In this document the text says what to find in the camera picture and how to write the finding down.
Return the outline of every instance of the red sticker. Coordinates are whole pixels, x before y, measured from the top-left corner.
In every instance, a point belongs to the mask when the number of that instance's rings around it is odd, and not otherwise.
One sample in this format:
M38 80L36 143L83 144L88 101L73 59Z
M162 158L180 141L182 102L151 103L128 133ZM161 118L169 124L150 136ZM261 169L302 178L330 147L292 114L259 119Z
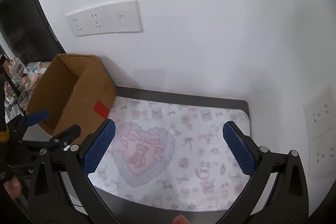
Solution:
M107 119L110 113L110 110L99 100L97 100L93 110L105 119Z

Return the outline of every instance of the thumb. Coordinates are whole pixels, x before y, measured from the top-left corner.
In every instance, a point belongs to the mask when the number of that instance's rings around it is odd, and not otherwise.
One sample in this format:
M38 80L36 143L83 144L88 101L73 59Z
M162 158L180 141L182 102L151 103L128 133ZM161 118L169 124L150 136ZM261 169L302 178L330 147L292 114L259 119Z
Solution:
M173 224L190 224L187 218L185 218L183 215L179 215L174 218Z

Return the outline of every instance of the cardboard box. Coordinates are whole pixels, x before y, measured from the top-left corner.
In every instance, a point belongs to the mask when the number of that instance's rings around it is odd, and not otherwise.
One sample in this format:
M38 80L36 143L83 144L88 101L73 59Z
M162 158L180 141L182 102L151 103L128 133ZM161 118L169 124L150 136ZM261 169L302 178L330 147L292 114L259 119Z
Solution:
M81 135L74 143L80 144L104 121L100 110L105 112L103 116L106 111L108 113L116 93L117 89L97 57L60 54L39 80L27 112L49 111L49 118L39 126L51 137L73 124L79 125Z

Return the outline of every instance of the silver screw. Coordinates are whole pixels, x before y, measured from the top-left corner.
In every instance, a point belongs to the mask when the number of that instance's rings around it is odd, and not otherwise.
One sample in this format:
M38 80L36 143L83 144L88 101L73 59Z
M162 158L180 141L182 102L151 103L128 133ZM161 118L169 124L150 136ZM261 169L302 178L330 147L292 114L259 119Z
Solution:
M299 155L299 153L296 151L296 150L292 150L291 151L291 154L294 156L294 157L297 157Z
M71 151L77 151L78 149L79 149L78 144L74 144L74 145L72 145L72 146L70 147L70 150L71 150Z
M266 146L260 146L260 147L259 147L259 150L260 150L261 152L263 152L263 153L268 152L268 148L267 148Z
M46 149L46 148L42 148L42 149L40 150L40 154L41 154L41 155L44 155L45 153L47 153L47 149Z

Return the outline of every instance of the brown box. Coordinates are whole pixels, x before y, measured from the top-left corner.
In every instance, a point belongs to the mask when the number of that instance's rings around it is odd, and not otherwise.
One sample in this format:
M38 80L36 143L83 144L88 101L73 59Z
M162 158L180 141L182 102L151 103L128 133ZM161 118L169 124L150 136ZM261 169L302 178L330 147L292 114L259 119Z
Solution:
M51 137L73 124L81 127L74 143L82 143L104 121L94 111L97 101L112 107L117 90L94 55L59 54L39 80L27 112L46 109L49 118L39 126Z

